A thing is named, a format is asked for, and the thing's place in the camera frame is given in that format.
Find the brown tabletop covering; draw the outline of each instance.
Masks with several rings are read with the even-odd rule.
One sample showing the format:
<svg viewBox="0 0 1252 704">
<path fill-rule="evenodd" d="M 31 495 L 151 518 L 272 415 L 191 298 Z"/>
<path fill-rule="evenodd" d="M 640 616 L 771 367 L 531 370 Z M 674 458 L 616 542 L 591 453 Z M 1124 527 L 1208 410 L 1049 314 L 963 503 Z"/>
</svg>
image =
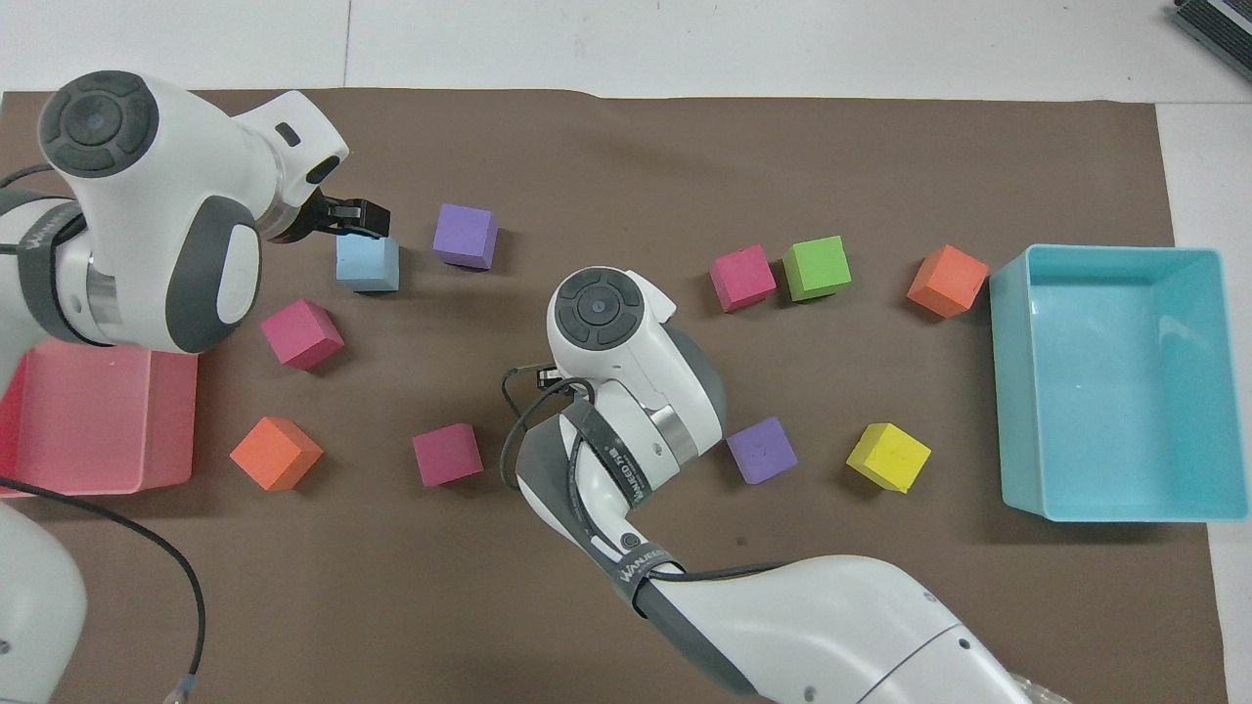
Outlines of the brown tabletop covering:
<svg viewBox="0 0 1252 704">
<path fill-rule="evenodd" d="M 1079 704 L 1226 700 L 1204 526 L 1057 525 L 1007 507 L 987 292 L 945 322 L 904 298 L 944 243 L 993 271 L 1034 242 L 1171 244 L 1152 106 L 307 94 L 353 150 L 327 193 L 392 209 L 402 291 L 338 284 L 329 236 L 267 246 L 252 317 L 202 360 L 192 481 L 101 501 L 180 546 L 204 581 L 197 701 L 732 699 L 495 474 L 511 425 L 500 375 L 548 358 L 547 298 L 590 264 L 666 291 L 726 381 L 729 430 L 779 416 L 800 457 L 747 486 L 720 445 L 645 505 L 637 525 L 689 569 L 870 555 Z M 205 96 L 237 114 L 272 95 Z M 4 96 L 0 172 L 40 160 L 45 98 Z M 28 185 L 61 188 L 50 174 Z M 495 212 L 492 271 L 436 258 L 444 202 Z M 789 303 L 777 259 L 831 234 L 853 286 Z M 709 267 L 754 243 L 780 292 L 724 314 Z M 298 297 L 347 341 L 313 373 L 280 366 L 259 328 Z M 228 458 L 265 415 L 326 450 L 293 491 L 267 494 Z M 844 465 L 883 421 L 934 451 L 908 496 Z M 473 423 L 487 472 L 424 489 L 409 438 L 456 422 Z M 56 700 L 159 701 L 194 635 L 180 572 L 120 529 L 16 505 L 88 585 Z"/>
</svg>

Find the pink bin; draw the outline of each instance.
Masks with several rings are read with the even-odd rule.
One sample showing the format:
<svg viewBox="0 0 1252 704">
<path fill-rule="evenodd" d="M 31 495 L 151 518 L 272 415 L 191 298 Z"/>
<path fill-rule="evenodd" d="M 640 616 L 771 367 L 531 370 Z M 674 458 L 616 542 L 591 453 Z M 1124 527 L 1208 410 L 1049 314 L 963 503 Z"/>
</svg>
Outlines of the pink bin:
<svg viewBox="0 0 1252 704">
<path fill-rule="evenodd" d="M 185 482 L 198 363 L 138 347 L 44 342 L 0 401 L 0 475 L 71 495 Z"/>
</svg>

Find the plastic container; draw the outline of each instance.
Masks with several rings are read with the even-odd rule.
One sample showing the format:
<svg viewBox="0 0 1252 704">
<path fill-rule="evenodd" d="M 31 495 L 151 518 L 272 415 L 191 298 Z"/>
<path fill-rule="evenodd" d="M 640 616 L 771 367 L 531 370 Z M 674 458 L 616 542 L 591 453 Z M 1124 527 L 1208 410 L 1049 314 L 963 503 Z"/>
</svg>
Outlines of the plastic container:
<svg viewBox="0 0 1252 704">
<path fill-rule="evenodd" d="M 71 495 L 133 494 L 192 476 L 190 355 L 44 342 L 0 401 L 0 475 Z M 0 489 L 0 496 L 14 496 Z"/>
<path fill-rule="evenodd" d="M 1053 521 L 1247 517 L 1216 252 L 1035 244 L 990 291 L 1005 504 Z"/>
</svg>

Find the gray button pad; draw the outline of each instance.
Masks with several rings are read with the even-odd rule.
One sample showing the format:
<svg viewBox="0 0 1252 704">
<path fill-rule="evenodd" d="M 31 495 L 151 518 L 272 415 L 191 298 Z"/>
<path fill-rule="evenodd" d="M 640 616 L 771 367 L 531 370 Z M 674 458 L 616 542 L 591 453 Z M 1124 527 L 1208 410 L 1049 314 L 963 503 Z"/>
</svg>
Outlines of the gray button pad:
<svg viewBox="0 0 1252 704">
<path fill-rule="evenodd" d="M 96 71 L 61 88 L 44 106 L 44 154 L 63 172 L 104 178 L 139 160 L 156 137 L 156 99 L 135 74 Z"/>
<path fill-rule="evenodd" d="M 611 349 L 639 329 L 644 296 L 626 274 L 605 267 L 583 269 L 557 291 L 561 334 L 583 349 Z"/>
</svg>

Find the turquoise plastic bin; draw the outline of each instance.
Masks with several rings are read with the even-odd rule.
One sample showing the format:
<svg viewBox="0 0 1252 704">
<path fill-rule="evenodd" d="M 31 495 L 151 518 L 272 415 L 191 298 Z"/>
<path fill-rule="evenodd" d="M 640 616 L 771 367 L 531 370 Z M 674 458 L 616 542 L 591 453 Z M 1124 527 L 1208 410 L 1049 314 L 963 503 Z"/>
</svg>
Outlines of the turquoise plastic bin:
<svg viewBox="0 0 1252 704">
<path fill-rule="evenodd" d="M 1217 252 L 1035 244 L 990 291 L 1005 504 L 1053 521 L 1247 517 Z"/>
</svg>

